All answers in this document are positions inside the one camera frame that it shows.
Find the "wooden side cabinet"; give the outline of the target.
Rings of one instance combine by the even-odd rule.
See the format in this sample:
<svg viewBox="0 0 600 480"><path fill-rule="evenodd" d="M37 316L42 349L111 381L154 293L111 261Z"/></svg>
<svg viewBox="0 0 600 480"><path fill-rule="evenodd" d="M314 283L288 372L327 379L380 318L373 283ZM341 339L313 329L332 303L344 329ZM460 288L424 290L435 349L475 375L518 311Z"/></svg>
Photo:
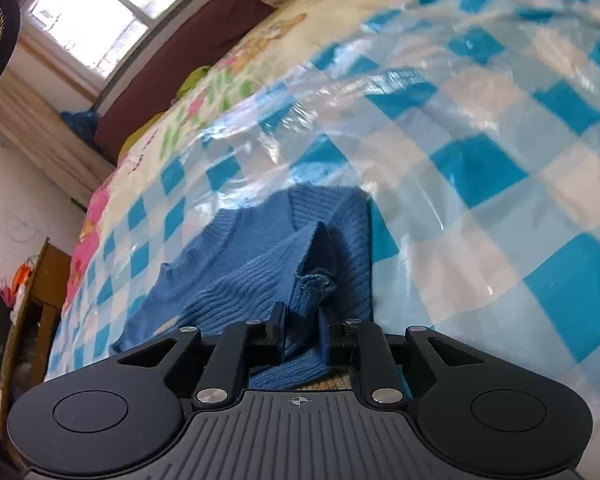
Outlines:
<svg viewBox="0 0 600 480"><path fill-rule="evenodd" d="M70 256L46 240L24 284L6 342L0 375L1 438L6 437L12 404L44 379L66 298L69 271Z"/></svg>

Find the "blue striped knit sweater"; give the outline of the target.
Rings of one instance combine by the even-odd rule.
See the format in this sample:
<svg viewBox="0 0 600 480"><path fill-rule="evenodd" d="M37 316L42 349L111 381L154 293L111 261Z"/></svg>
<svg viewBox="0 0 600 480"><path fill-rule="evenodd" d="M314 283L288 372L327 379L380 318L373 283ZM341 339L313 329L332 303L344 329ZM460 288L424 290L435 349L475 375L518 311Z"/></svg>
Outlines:
<svg viewBox="0 0 600 480"><path fill-rule="evenodd" d="M228 326L287 311L283 363L260 366L250 388L285 390L327 374L317 313L372 315L370 205L354 186L296 185L258 206L222 209L157 281L112 345L130 350L155 336L195 326L218 336Z"/></svg>

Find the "bright window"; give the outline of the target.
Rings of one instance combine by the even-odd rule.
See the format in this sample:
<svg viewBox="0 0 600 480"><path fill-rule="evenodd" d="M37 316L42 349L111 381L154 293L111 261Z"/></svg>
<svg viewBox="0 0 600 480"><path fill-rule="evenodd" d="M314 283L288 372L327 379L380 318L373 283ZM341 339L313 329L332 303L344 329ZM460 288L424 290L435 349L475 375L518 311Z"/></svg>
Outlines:
<svg viewBox="0 0 600 480"><path fill-rule="evenodd" d="M180 0L28 0L33 26L99 80Z"/></svg>

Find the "cartoon print quilt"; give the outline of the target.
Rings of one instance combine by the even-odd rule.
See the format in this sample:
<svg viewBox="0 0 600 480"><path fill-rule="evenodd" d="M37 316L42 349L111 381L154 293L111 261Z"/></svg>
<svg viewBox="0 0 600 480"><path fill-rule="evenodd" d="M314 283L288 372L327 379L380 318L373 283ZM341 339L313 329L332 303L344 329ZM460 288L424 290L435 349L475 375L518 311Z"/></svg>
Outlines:
<svg viewBox="0 0 600 480"><path fill-rule="evenodd" d="M394 0L290 0L216 62L184 98L155 114L122 146L117 168L87 206L71 257L65 300L86 277L96 249L173 152L294 64Z"/></svg>

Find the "yellow green pillow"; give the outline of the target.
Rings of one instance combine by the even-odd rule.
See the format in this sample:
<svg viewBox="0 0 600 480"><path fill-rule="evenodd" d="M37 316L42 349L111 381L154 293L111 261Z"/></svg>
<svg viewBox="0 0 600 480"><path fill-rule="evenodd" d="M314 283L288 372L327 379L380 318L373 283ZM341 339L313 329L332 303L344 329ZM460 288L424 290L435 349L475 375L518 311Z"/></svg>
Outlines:
<svg viewBox="0 0 600 480"><path fill-rule="evenodd" d="M191 73L188 74L185 80L178 87L176 97L178 99L184 98L184 96L186 96L190 90L193 90L193 88L195 88L196 85L199 84L205 76L207 76L209 70L210 66L208 65L195 68Z"/></svg>

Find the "dark red headboard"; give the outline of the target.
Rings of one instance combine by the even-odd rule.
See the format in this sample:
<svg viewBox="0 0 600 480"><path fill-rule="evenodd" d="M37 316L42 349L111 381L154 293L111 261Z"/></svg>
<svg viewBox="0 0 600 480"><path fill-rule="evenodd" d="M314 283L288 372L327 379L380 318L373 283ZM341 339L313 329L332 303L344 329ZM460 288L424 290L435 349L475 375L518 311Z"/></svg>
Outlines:
<svg viewBox="0 0 600 480"><path fill-rule="evenodd" d="M274 12L261 0L209 0L171 35L100 114L94 142L114 162L126 139L171 106L196 68L212 66Z"/></svg>

